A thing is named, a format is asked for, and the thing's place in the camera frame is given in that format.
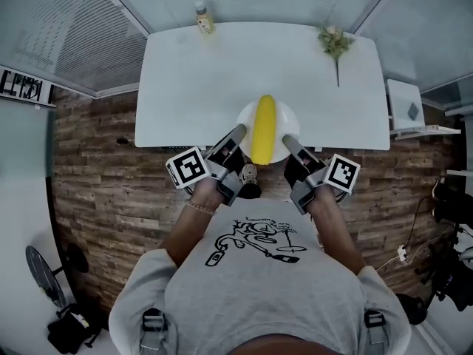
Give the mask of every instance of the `bottle cap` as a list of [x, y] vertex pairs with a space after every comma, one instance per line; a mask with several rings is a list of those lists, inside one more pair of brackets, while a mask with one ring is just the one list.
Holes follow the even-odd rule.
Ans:
[[205, 5], [205, 1], [203, 0], [199, 0], [199, 1], [196, 1], [195, 2], [195, 10], [197, 11], [197, 13], [199, 14], [203, 14], [207, 11], [207, 7]]

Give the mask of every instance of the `white wall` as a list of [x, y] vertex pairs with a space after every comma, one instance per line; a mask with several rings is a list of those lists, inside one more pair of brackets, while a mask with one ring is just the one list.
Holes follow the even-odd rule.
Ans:
[[[20, 355], [56, 355], [47, 325], [58, 310], [42, 294], [24, 250], [38, 249], [51, 269], [61, 265], [52, 235], [45, 176], [48, 173], [47, 110], [0, 100], [0, 346]], [[58, 280], [72, 299], [64, 273]], [[116, 355], [108, 332], [87, 355]]]

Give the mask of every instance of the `strap buckle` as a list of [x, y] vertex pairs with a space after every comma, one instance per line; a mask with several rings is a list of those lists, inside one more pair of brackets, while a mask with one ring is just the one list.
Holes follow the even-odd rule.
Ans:
[[368, 310], [364, 313], [364, 324], [368, 329], [371, 345], [380, 345], [387, 342], [387, 334], [384, 330], [386, 320], [379, 311]]
[[168, 333], [168, 323], [162, 311], [151, 308], [143, 313], [143, 331], [140, 347], [142, 354], [158, 354]]

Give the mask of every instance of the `plant sprig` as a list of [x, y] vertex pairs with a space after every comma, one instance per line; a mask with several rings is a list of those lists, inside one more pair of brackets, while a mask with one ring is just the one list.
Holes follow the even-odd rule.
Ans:
[[319, 40], [324, 47], [324, 52], [336, 61], [350, 49], [355, 41], [353, 38], [346, 37], [343, 30], [336, 27], [322, 27]]

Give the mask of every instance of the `banana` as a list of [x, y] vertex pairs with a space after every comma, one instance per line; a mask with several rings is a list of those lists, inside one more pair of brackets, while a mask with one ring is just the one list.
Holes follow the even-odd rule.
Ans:
[[269, 164], [273, 157], [276, 137], [276, 102], [271, 95], [259, 99], [254, 119], [251, 160], [255, 164]]

